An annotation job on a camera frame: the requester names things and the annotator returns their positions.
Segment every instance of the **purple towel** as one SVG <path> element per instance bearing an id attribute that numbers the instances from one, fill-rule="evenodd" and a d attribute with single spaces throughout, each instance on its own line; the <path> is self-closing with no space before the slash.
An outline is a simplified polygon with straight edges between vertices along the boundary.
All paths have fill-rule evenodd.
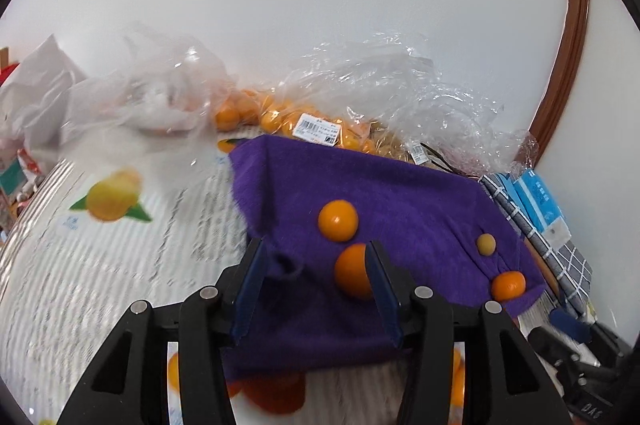
<path id="1" fill-rule="evenodd" d="M 249 234 L 270 253 L 249 334 L 225 351 L 227 378 L 307 371 L 396 358 L 375 302 L 344 295 L 334 263 L 353 243 L 379 239 L 392 261 L 450 302 L 491 299 L 498 273 L 520 270 L 527 292 L 505 304 L 515 316 L 544 290 L 526 246 L 473 180 L 388 158 L 276 136 L 260 136 L 231 154 L 234 195 Z M 360 216 L 348 243 L 318 230 L 318 213 L 347 199 Z M 491 233 L 496 253 L 482 257 L 476 238 Z"/>

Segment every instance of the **metal pin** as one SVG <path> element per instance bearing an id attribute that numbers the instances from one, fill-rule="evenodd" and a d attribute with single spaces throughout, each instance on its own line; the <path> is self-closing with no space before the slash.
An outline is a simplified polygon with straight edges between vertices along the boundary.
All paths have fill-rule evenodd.
<path id="1" fill-rule="evenodd" d="M 200 290 L 200 298 L 209 300 L 218 296 L 218 288 L 206 286 Z"/>
<path id="2" fill-rule="evenodd" d="M 418 299 L 430 299 L 431 297 L 433 297 L 433 290 L 431 288 L 428 288 L 427 286 L 418 286 L 415 290 L 414 290 L 415 296 L 418 297 Z"/>
<path id="3" fill-rule="evenodd" d="M 136 315 L 140 315 L 140 313 L 144 313 L 148 308 L 148 304 L 144 300 L 136 300 L 131 306 L 131 312 Z"/>
<path id="4" fill-rule="evenodd" d="M 502 311 L 502 306 L 500 302 L 496 302 L 495 300 L 489 300 L 484 304 L 484 309 L 486 309 L 489 313 L 493 313 L 497 315 Z"/>

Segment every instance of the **white price label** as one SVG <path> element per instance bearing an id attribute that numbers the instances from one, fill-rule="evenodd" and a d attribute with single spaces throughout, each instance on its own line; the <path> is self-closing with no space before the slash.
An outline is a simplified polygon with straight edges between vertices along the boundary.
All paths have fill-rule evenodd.
<path id="1" fill-rule="evenodd" d="M 423 163 L 427 163 L 427 161 L 429 161 L 427 154 L 425 154 L 422 145 L 420 145 L 419 143 L 412 144 L 409 147 L 409 154 L 411 154 L 411 157 L 416 165 L 422 165 Z"/>
<path id="2" fill-rule="evenodd" d="M 300 116 L 296 128 L 293 129 L 293 136 L 311 143 L 319 143 L 333 147 L 338 141 L 340 126 L 336 123 L 316 118 L 310 114 Z"/>

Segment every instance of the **brown wooden edge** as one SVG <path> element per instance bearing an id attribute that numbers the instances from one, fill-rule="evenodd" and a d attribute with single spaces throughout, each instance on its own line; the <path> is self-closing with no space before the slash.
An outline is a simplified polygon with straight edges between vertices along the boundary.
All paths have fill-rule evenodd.
<path id="1" fill-rule="evenodd" d="M 589 0 L 568 0 L 564 32 L 560 40 L 556 62 L 549 78 L 545 96 L 531 123 L 529 132 L 538 140 L 539 152 L 536 162 L 542 157 L 554 135 L 564 112 L 575 75 L 582 58 L 587 32 Z"/>

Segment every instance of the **plaid fabric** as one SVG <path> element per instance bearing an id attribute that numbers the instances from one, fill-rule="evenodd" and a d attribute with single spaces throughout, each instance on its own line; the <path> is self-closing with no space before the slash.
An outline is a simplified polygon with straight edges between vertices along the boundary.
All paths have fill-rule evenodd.
<path id="1" fill-rule="evenodd" d="M 587 303 L 591 292 L 591 266 L 569 240 L 559 250 L 554 250 L 531 224 L 527 215 L 509 197 L 495 174 L 484 175 L 479 180 L 490 197 L 505 212 L 511 225 L 518 228 L 529 239 L 533 248 L 544 259 L 546 265 L 558 279 L 565 298 L 580 316 L 587 314 Z"/>

